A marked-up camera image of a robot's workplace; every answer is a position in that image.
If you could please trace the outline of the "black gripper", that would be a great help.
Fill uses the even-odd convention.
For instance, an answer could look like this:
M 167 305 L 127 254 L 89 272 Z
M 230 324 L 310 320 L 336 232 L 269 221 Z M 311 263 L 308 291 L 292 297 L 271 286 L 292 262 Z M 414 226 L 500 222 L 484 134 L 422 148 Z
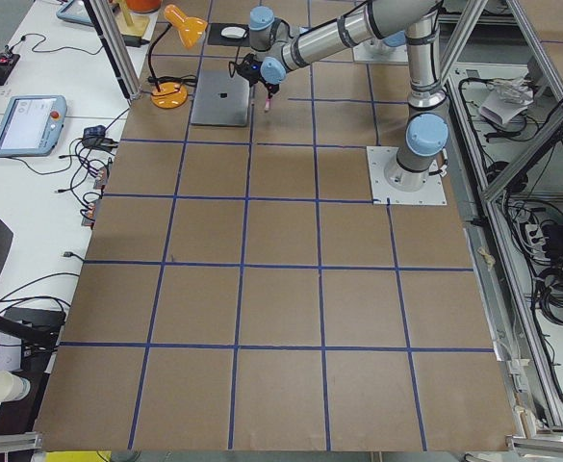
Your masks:
M 264 85 L 264 87 L 266 88 L 268 94 L 276 94 L 276 93 L 279 92 L 279 90 L 280 90 L 279 84 L 273 84 L 271 82 L 266 81 L 264 78 L 261 78 L 260 81 Z

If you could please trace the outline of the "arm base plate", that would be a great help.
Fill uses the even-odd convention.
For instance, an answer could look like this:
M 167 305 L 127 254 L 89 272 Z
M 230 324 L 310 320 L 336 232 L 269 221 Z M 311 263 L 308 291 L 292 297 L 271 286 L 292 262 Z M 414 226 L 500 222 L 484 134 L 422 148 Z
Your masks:
M 446 166 L 435 159 L 427 171 L 410 172 L 397 162 L 395 146 L 367 146 L 371 202 L 378 205 L 446 206 Z
M 375 55 L 368 52 L 361 43 L 353 48 L 353 60 L 363 64 L 406 65 L 408 64 L 407 48 L 404 45 L 392 53 Z

